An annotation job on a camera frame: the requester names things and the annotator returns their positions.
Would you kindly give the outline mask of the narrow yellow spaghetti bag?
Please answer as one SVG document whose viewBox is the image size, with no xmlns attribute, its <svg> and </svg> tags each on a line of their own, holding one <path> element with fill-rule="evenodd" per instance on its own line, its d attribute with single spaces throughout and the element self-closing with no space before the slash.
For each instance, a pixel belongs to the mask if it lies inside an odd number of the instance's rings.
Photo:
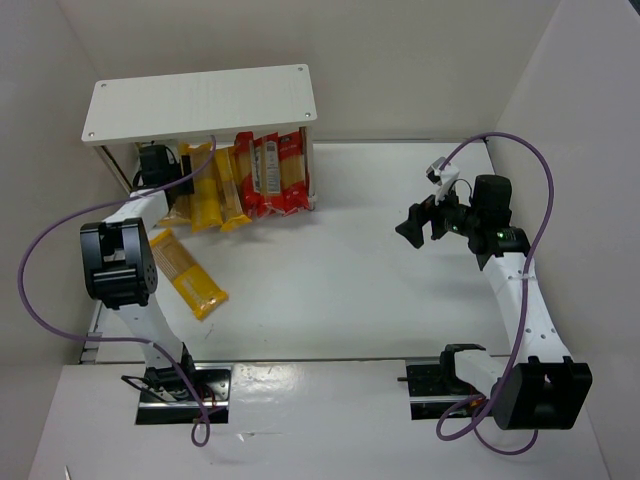
<svg viewBox="0 0 640 480">
<path fill-rule="evenodd" d="M 214 155 L 220 208 L 223 217 L 223 223 L 220 228 L 222 232 L 231 232 L 251 222 L 251 219 L 243 210 L 234 177 L 234 153 L 234 147 L 226 147 L 217 150 Z"/>
</svg>

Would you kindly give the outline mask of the red spaghetti bag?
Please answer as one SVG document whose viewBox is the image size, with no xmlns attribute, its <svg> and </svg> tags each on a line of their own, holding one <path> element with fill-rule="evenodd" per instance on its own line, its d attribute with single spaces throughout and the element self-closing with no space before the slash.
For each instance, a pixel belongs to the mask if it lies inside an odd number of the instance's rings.
<svg viewBox="0 0 640 480">
<path fill-rule="evenodd" d="M 261 138 L 262 215 L 288 216 L 309 210 L 303 139 L 299 131 Z"/>
<path fill-rule="evenodd" d="M 244 213 L 250 218 L 268 216 L 268 208 L 264 197 L 254 188 L 254 136 L 252 132 L 240 132 L 236 135 L 235 147 L 235 182 Z"/>
</svg>

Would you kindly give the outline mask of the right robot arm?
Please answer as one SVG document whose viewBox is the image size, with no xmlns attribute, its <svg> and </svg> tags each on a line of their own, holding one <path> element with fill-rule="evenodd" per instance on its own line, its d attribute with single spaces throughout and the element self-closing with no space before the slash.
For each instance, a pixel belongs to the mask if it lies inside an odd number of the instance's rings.
<svg viewBox="0 0 640 480">
<path fill-rule="evenodd" d="M 511 223 L 510 181 L 479 175 L 468 203 L 456 192 L 455 174 L 429 173 L 437 190 L 410 207 L 398 234 L 414 248 L 424 228 L 441 239 L 465 238 L 497 300 L 514 359 L 501 365 L 478 344 L 449 344 L 440 354 L 443 383 L 470 390 L 491 404 L 502 430 L 569 430 L 593 382 L 589 366 L 573 360 L 542 296 L 526 233 Z"/>
</svg>

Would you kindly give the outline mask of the red spaghetti bag left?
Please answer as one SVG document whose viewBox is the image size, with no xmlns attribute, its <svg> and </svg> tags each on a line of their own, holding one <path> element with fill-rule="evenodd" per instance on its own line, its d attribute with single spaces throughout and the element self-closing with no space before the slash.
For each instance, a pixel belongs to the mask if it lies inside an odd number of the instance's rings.
<svg viewBox="0 0 640 480">
<path fill-rule="evenodd" d="M 250 218 L 268 216 L 268 208 L 264 197 L 254 188 L 254 136 L 252 132 L 240 132 L 236 135 L 235 147 L 235 182 L 244 213 Z"/>
</svg>

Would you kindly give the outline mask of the yellow spaghetti bag on shelf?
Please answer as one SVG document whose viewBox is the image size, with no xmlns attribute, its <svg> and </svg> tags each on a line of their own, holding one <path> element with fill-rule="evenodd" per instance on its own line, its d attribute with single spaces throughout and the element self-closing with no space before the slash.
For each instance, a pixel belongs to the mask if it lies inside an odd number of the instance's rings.
<svg viewBox="0 0 640 480">
<path fill-rule="evenodd" d="M 199 171 L 192 178 L 194 193 L 189 198 L 192 232 L 221 226 L 223 217 L 214 173 L 215 162 L 211 159 L 212 144 L 187 146 L 185 152 L 189 155 L 192 170 Z"/>
</svg>

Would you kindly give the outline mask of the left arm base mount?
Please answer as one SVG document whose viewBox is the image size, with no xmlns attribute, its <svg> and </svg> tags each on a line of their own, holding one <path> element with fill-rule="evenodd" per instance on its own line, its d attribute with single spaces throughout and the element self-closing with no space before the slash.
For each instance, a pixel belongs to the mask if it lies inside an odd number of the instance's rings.
<svg viewBox="0 0 640 480">
<path fill-rule="evenodd" d="M 121 380 L 139 393 L 136 425 L 192 424 L 201 414 L 195 397 L 186 389 L 175 393 L 164 387 L 153 389 L 150 382 L 140 376 L 122 375 Z M 231 380 L 230 365 L 195 365 L 194 387 L 208 411 L 211 424 L 228 423 Z"/>
</svg>

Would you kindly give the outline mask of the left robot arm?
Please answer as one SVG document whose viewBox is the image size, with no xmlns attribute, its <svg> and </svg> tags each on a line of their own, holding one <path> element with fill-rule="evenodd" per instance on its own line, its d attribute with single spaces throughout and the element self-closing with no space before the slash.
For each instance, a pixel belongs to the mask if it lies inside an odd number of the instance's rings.
<svg viewBox="0 0 640 480">
<path fill-rule="evenodd" d="M 171 330 L 155 292 L 158 272 L 148 232 L 165 217 L 175 195 L 146 193 L 186 175 L 170 147 L 151 144 L 139 149 L 138 187 L 131 201 L 114 214 L 80 231 L 85 285 L 89 296 L 115 312 L 131 335 L 145 342 L 141 349 L 145 374 L 139 380 L 161 401 L 162 391 L 175 400 L 192 395 L 173 368 L 178 364 L 188 378 L 195 368 L 185 344 Z"/>
</svg>

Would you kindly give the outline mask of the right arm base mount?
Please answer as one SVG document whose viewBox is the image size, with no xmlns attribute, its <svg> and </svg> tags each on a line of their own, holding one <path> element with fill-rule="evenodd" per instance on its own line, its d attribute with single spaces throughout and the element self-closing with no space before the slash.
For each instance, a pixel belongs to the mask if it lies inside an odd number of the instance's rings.
<svg viewBox="0 0 640 480">
<path fill-rule="evenodd" d="M 454 374 L 453 355 L 409 359 L 397 378 L 409 394 L 412 420 L 437 420 L 455 403 L 480 392 Z"/>
</svg>

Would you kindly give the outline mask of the yellow spaghetti bag table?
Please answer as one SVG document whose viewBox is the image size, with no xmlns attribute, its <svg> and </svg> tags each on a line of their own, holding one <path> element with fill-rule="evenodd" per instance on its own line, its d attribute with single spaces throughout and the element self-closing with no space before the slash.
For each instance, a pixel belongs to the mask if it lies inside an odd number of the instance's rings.
<svg viewBox="0 0 640 480">
<path fill-rule="evenodd" d="M 180 177 L 188 176 L 192 173 L 192 163 L 189 154 L 183 147 L 178 148 L 180 158 L 174 155 L 173 150 L 169 150 L 172 160 L 172 167 L 179 167 Z M 178 186 L 165 191 L 168 202 L 168 213 L 158 222 L 160 227 L 173 227 L 189 225 L 191 223 L 190 197 L 194 193 L 192 180 L 187 180 Z"/>
<path fill-rule="evenodd" d="M 150 241 L 156 266 L 167 277 L 196 319 L 202 321 L 229 299 L 171 229 Z"/>
</svg>

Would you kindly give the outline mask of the white two-tier shelf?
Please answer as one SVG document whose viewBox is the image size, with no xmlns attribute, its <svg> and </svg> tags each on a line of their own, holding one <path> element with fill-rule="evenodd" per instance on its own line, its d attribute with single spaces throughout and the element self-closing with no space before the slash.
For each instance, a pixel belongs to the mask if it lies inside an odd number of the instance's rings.
<svg viewBox="0 0 640 480">
<path fill-rule="evenodd" d="M 252 132 L 254 188 L 261 193 L 261 138 L 299 131 L 311 210 L 316 195 L 308 125 L 316 118 L 305 65 L 116 79 L 96 83 L 82 140 L 100 148 L 163 144 L 177 158 L 179 147 L 211 143 L 214 161 L 217 150 L 234 147 L 238 133 Z"/>
</svg>

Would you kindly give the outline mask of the red spaghetti bag right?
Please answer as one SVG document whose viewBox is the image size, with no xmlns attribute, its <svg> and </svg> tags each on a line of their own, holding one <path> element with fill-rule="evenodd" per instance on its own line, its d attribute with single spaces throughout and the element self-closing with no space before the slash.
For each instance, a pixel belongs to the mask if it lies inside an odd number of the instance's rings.
<svg viewBox="0 0 640 480">
<path fill-rule="evenodd" d="M 309 210 L 303 139 L 299 131 L 261 138 L 262 215 L 288 216 Z"/>
</svg>

